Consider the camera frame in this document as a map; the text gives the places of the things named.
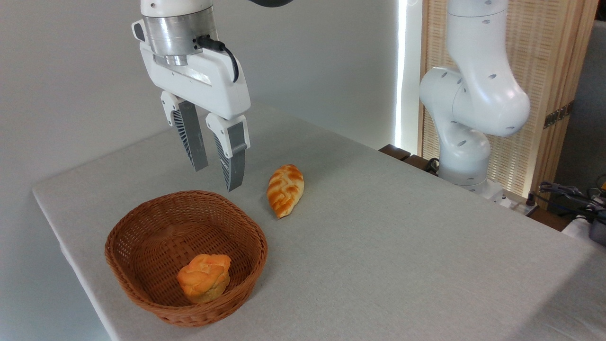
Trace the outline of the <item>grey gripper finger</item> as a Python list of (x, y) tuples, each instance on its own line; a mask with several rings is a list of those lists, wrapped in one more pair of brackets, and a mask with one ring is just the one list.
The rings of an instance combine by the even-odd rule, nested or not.
[(195, 105), (168, 91), (163, 91), (160, 98), (167, 121), (170, 126), (176, 128), (195, 171), (208, 166), (203, 134)]
[(250, 136), (245, 116), (223, 119), (217, 114), (206, 116), (206, 125), (214, 134), (219, 161), (228, 191), (241, 186), (245, 173), (245, 151)]

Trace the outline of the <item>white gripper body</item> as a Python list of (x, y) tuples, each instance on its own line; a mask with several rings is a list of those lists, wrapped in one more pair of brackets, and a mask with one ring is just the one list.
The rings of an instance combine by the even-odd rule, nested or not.
[(187, 56), (186, 65), (169, 65), (151, 47), (139, 44), (152, 82), (162, 90), (193, 103), (223, 119), (233, 119), (251, 106), (243, 72), (233, 82), (232, 59), (205, 48)]

